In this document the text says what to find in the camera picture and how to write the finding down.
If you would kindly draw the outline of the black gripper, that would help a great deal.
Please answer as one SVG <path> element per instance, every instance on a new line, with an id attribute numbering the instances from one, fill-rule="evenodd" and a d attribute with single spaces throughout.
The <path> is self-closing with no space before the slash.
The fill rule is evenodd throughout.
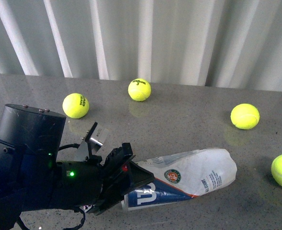
<path id="1" fill-rule="evenodd" d="M 129 143 L 123 143 L 97 161 L 70 161 L 57 164 L 49 208 L 71 209 L 87 206 L 100 215 L 133 190 L 154 181 L 154 174 L 132 162 Z"/>

